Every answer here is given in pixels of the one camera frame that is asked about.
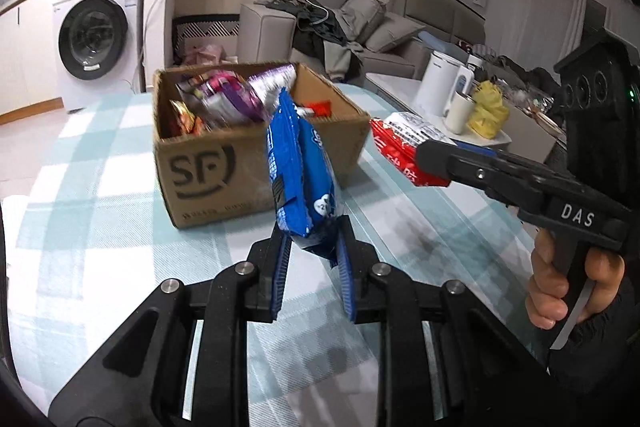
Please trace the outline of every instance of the sf logo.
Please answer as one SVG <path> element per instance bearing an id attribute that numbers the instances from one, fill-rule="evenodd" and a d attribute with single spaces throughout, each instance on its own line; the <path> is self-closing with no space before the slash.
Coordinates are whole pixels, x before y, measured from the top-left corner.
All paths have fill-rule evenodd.
<path id="1" fill-rule="evenodd" d="M 179 200 L 203 198 L 228 185 L 236 171 L 236 153 L 230 145 L 223 145 L 217 151 L 173 156 L 169 165 Z"/>

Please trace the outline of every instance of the sofa armrest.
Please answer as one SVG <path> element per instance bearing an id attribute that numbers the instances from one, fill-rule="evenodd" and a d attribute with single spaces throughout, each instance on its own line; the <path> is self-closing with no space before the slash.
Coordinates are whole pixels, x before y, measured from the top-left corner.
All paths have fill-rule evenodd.
<path id="1" fill-rule="evenodd" d="M 420 39 L 411 39 L 404 44 L 400 44 L 391 51 L 394 55 L 399 55 L 408 63 L 414 65 L 414 76 L 417 80 L 422 80 L 424 72 L 427 70 L 431 58 L 432 48 L 428 47 Z"/>
<path id="2" fill-rule="evenodd" d="M 238 62 L 289 60 L 296 18 L 286 12 L 259 4 L 240 6 Z"/>

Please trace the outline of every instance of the tile floor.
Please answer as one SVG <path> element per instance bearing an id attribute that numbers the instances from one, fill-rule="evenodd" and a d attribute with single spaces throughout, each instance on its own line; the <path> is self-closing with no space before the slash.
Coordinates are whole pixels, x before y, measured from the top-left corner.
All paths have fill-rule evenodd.
<path id="1" fill-rule="evenodd" d="M 65 110 L 59 109 L 0 125 L 0 200 L 29 195 L 67 119 Z"/>

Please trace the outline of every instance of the metal screw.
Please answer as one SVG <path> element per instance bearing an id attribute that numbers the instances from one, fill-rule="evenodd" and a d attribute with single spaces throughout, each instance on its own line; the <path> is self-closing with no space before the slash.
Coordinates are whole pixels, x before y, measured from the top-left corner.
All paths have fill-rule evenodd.
<path id="1" fill-rule="evenodd" d="M 380 275 L 380 277 L 384 277 L 391 273 L 391 267 L 387 263 L 375 263 L 371 267 L 371 271 L 376 275 Z"/>
<path id="2" fill-rule="evenodd" d="M 160 284 L 160 289 L 164 293 L 173 293 L 180 287 L 180 281 L 177 279 L 165 279 Z"/>
<path id="3" fill-rule="evenodd" d="M 466 288 L 465 283 L 458 279 L 447 281 L 445 288 L 451 295 L 460 295 Z"/>
<path id="4" fill-rule="evenodd" d="M 254 263 L 250 263 L 249 261 L 241 261 L 236 264 L 236 273 L 238 275 L 249 275 L 252 271 L 254 271 Z"/>

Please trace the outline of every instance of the human hand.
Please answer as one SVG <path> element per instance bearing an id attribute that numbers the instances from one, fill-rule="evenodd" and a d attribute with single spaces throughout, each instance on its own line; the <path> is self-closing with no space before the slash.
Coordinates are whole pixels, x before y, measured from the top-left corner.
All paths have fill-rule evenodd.
<path id="1" fill-rule="evenodd" d="M 525 306 L 531 323 L 543 330 L 553 328 L 556 321 L 564 319 L 568 311 L 562 298 L 569 290 L 569 282 L 552 265 L 554 254 L 554 238 L 548 230 L 541 229 L 531 252 L 533 275 L 527 286 L 529 296 Z M 617 253 L 591 247 L 584 270 L 596 284 L 578 318 L 578 324 L 604 311 L 611 304 L 625 274 L 625 261 Z"/>

